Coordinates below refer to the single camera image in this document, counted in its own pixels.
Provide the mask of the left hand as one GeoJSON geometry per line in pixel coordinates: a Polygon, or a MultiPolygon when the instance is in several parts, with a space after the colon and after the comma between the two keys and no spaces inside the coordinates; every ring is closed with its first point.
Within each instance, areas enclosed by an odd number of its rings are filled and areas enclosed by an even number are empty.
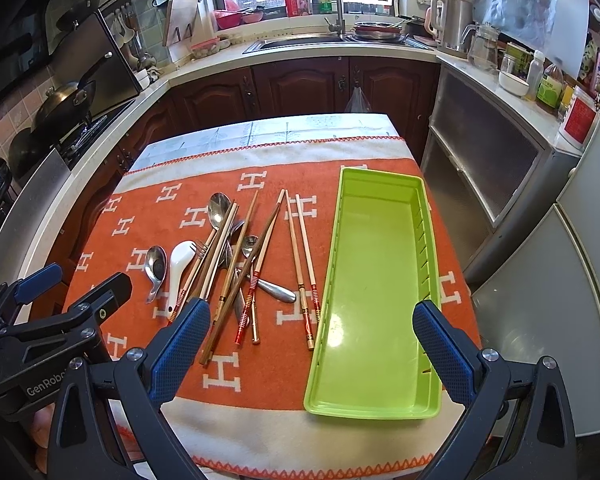
{"type": "Polygon", "coordinates": [[[42,474],[47,474],[47,450],[54,409],[55,405],[50,404],[35,412],[29,429],[30,436],[38,447],[35,452],[35,463],[42,474]]]}

